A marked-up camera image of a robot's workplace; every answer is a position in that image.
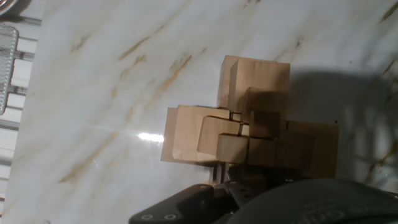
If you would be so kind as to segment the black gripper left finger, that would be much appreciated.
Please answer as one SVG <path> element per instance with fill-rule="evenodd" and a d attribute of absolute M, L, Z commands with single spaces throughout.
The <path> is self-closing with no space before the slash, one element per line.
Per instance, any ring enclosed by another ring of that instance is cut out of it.
<path fill-rule="evenodd" d="M 226 223 L 256 196 L 258 172 L 231 166 L 220 184 L 193 185 L 135 215 L 129 224 Z"/>

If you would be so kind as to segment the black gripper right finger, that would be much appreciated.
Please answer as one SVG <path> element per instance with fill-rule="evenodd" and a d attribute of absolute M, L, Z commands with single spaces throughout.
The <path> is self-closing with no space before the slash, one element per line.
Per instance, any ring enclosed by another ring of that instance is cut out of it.
<path fill-rule="evenodd" d="M 280 187 L 281 185 L 289 184 L 295 182 L 295 177 L 286 173 L 270 172 L 264 174 L 266 181 L 266 188 L 273 189 Z"/>

